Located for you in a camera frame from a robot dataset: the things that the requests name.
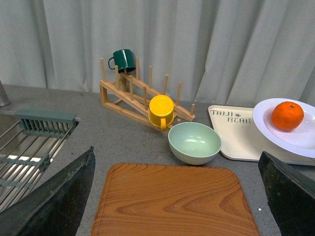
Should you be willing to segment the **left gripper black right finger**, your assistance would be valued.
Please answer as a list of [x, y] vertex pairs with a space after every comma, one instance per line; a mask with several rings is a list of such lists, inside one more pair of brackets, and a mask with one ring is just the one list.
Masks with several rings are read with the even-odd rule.
[[263, 151], [258, 168], [268, 206], [283, 236], [315, 234], [315, 181]]

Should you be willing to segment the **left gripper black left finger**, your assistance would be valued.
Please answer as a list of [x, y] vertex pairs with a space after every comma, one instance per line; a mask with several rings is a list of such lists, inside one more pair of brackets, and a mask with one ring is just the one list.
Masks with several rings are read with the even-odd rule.
[[94, 148], [0, 214], [2, 236], [74, 236], [95, 172]]

